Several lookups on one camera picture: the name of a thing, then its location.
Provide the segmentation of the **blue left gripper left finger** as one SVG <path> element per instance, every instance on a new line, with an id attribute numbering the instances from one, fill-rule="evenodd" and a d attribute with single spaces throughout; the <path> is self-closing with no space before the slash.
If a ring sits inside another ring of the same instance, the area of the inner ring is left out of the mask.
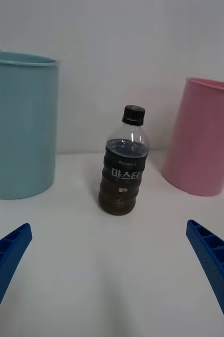
<path id="1" fill-rule="evenodd" d="M 32 231 L 25 223 L 0 240 L 0 305 L 16 268 L 32 240 Z"/>

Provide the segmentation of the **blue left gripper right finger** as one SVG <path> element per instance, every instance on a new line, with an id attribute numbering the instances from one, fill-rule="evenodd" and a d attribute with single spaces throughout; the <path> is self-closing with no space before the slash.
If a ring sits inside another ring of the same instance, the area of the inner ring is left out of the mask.
<path id="1" fill-rule="evenodd" d="M 187 222 L 186 236 L 224 315 L 224 241 L 194 220 Z"/>

